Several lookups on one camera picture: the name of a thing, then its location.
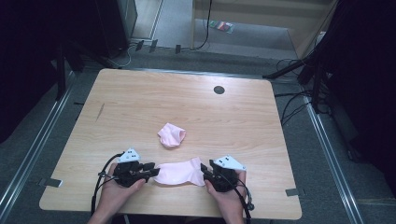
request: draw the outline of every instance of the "pink cloth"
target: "pink cloth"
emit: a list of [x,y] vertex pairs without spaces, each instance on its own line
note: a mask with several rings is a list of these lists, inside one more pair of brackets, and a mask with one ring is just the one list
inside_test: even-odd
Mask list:
[[186,130],[181,129],[173,124],[166,123],[158,132],[161,137],[161,143],[165,147],[177,147],[186,136]]
[[179,185],[191,182],[197,186],[204,186],[204,174],[201,171],[201,160],[196,157],[189,161],[163,163],[158,165],[160,173],[154,180],[165,185]]

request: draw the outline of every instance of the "person's left hand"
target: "person's left hand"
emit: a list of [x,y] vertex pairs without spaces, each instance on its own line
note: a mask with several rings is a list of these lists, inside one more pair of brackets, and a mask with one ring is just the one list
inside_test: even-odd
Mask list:
[[[112,176],[117,164],[113,163],[108,170],[108,175]],[[145,184],[145,179],[136,181],[131,187],[125,188],[115,180],[110,180],[102,186],[102,194],[99,204],[88,223],[107,223],[128,201],[132,194],[139,191]]]

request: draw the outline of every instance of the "table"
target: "table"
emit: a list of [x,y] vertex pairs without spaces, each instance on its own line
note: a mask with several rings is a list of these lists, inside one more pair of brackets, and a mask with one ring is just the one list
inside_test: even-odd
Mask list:
[[[297,57],[302,59],[325,31],[337,0],[213,0],[210,20],[288,28]],[[209,0],[193,0],[191,48],[195,19],[207,20]]]
[[[221,86],[225,92],[216,94]],[[160,143],[166,122],[186,130],[177,148]],[[113,155],[133,147],[142,163],[210,159],[227,154],[246,165],[253,218],[302,215],[271,83],[150,71],[100,71],[40,200],[44,210],[90,211],[97,174]],[[126,214],[219,217],[205,187],[162,186],[152,178],[120,210]]]

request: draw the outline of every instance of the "scratch on table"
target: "scratch on table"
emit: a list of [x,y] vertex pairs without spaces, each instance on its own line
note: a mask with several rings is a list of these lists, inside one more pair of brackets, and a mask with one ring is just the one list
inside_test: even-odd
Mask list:
[[105,107],[105,103],[103,103],[103,104],[102,104],[102,107],[100,107],[100,110],[99,110],[98,117],[96,117],[96,121],[98,121],[98,119],[99,119],[100,115],[102,114],[103,107]]

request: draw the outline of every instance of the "hand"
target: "hand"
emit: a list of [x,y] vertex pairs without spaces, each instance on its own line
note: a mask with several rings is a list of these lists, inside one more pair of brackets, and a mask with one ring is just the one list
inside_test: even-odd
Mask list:
[[[246,183],[247,173],[238,171],[236,172],[238,178]],[[221,215],[227,224],[241,224],[244,223],[243,219],[243,211],[244,208],[241,204],[241,200],[239,196],[236,194],[235,190],[230,190],[228,192],[217,192],[210,181],[205,180],[207,192],[215,198],[218,203],[219,210]],[[245,188],[243,186],[238,185],[236,189],[241,193],[244,199],[247,196]]]
[[[113,175],[116,166],[116,163],[111,164],[108,175]],[[106,182],[102,186],[102,194],[96,211],[88,223],[107,223],[123,207],[131,195],[142,188],[145,182],[145,179],[140,179],[129,188],[120,186],[115,180]]]

